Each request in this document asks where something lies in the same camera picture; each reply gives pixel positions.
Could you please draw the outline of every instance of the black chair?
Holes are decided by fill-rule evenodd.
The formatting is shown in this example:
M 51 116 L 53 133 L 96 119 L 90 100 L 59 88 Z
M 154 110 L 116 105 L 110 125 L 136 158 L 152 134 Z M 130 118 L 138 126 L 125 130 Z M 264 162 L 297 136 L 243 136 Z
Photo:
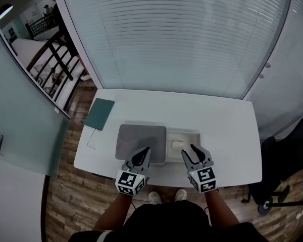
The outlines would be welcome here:
M 252 196 L 262 215 L 266 215 L 272 207 L 303 205 L 303 201 L 283 203 L 289 186 L 284 191 L 275 191 L 281 181 L 303 169 L 303 118 L 285 139 L 277 142 L 274 137 L 267 138 L 261 150 L 263 179 L 248 185 L 248 199 L 242 202 L 249 203 Z M 278 196 L 278 203 L 273 203 L 272 196 Z

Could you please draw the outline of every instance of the person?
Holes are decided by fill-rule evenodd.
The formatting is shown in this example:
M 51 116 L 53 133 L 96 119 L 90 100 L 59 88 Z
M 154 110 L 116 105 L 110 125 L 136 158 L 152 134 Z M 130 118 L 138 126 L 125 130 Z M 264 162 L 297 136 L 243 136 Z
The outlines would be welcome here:
M 217 190 L 205 193 L 210 220 L 198 205 L 187 201 L 185 189 L 175 201 L 162 203 L 156 192 L 150 204 L 138 207 L 125 222 L 132 197 L 119 194 L 92 231 L 75 233 L 69 242 L 86 241 L 252 241 L 267 240 L 250 223 L 239 223 Z
M 53 13 L 54 13 L 54 19 L 56 21 L 56 23 L 59 26 L 59 33 L 60 33 L 60 38 L 63 41 L 63 43 L 66 45 L 68 51 L 70 52 L 71 56 L 77 56 L 84 68 L 85 74 L 83 76 L 81 76 L 81 80 L 82 81 L 87 81 L 89 79 L 91 79 L 91 76 L 89 75 L 83 61 L 82 58 L 80 57 L 79 53 L 77 52 L 77 49 L 71 39 L 71 36 L 66 28 L 66 25 L 63 21 L 62 15 L 60 13 L 60 10 L 57 6 L 57 4 L 55 4 L 54 8 L 53 8 Z
M 53 11 L 53 8 L 48 5 L 45 5 L 44 8 L 46 9 L 46 15 L 51 14 Z

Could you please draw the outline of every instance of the hand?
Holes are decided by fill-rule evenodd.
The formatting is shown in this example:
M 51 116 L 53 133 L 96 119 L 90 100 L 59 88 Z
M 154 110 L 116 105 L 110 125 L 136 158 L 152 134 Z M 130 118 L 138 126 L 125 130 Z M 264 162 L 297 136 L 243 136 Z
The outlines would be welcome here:
M 66 40 L 65 40 L 65 36 L 63 35 L 61 38 L 61 41 L 65 42 L 66 43 Z

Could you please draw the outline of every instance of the green notebook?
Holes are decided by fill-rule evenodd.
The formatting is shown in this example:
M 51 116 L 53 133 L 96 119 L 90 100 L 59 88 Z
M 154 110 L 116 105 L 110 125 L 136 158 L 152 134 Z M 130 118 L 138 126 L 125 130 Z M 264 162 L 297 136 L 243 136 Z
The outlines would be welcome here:
M 89 115 L 87 116 L 84 124 L 98 130 L 102 130 L 109 117 L 110 111 L 115 104 L 112 100 L 95 99 L 91 107 Z

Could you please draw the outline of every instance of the sneaker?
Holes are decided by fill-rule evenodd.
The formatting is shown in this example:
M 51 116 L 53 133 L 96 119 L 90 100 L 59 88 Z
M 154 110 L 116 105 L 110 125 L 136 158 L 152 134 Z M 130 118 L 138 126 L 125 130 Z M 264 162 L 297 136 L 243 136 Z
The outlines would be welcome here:
M 90 80 L 90 79 L 91 79 L 91 76 L 85 74 L 85 75 L 82 75 L 82 76 L 80 77 L 80 79 L 81 79 L 82 81 L 87 81 L 87 80 Z
M 149 202 L 151 204 L 162 204 L 161 196 L 157 192 L 150 192 L 148 195 Z
M 186 197 L 187 197 L 186 190 L 185 189 L 180 189 L 179 191 L 176 192 L 175 202 L 186 200 Z

